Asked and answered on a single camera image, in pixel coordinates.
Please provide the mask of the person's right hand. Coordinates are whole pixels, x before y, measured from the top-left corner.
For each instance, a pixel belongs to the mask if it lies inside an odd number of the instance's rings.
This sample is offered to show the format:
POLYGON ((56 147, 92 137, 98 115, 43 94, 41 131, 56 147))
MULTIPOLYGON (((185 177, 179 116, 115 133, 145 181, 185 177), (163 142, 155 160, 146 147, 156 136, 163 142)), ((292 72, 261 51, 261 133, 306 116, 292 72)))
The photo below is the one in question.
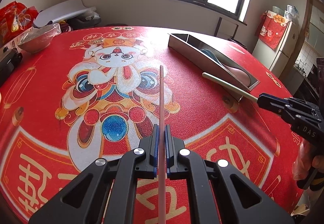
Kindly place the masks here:
POLYGON ((323 173, 323 155, 314 155, 314 146, 303 140, 299 147, 298 156, 293 163, 292 173, 294 180, 304 180, 311 167, 323 173))

